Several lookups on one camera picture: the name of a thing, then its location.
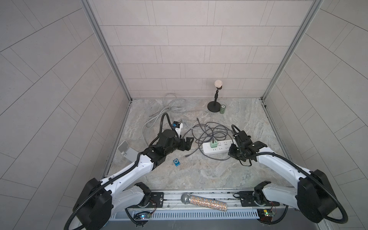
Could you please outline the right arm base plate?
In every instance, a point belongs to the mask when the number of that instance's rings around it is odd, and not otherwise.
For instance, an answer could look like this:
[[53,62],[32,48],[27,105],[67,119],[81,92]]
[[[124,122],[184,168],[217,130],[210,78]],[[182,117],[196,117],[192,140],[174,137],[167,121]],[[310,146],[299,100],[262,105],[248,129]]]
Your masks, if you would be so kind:
[[280,203],[271,202],[264,195],[256,191],[238,191],[233,194],[233,197],[240,200],[242,207],[280,206]]

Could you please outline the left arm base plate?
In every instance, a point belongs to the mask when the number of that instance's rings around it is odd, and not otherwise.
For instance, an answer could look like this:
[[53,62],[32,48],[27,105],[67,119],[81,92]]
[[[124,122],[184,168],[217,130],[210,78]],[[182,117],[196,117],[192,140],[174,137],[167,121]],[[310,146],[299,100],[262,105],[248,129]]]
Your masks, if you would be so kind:
[[129,209],[153,209],[163,207],[164,192],[151,192],[149,198],[144,198],[138,205],[128,207]]

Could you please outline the green charger plug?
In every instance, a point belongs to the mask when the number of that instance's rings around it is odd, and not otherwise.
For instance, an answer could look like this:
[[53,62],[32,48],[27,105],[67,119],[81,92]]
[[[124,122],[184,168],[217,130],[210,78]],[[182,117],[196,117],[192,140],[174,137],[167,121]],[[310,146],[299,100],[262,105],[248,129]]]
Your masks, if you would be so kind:
[[218,141],[217,140],[212,140],[209,144],[210,144],[211,148],[216,148],[218,146]]

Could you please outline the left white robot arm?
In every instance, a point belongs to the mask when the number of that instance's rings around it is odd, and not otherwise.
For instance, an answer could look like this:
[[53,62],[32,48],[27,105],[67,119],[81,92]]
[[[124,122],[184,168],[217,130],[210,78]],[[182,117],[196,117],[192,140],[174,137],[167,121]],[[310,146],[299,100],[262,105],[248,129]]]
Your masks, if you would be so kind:
[[146,205],[151,190],[136,181],[165,162],[167,155],[174,151],[191,150],[194,142],[193,137],[181,138],[175,127],[172,124],[169,126],[170,129],[164,130],[163,124],[160,124],[158,136],[137,154],[132,164],[108,178],[88,181],[64,229],[70,229],[74,219],[78,219],[79,230],[100,230],[114,213],[131,206]]

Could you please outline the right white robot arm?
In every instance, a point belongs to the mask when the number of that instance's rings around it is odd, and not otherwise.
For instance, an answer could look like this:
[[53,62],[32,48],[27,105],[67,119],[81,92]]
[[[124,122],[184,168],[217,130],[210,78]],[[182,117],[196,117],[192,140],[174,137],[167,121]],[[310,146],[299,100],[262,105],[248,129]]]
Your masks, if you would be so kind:
[[308,220],[319,223],[323,219],[338,224],[346,224],[348,215],[338,201],[325,173],[311,171],[291,160],[276,154],[266,144],[256,141],[245,131],[232,125],[235,143],[230,146],[228,155],[241,163],[255,161],[275,171],[291,186],[277,186],[263,181],[254,188],[254,203],[264,206],[268,202],[278,202],[299,210]]

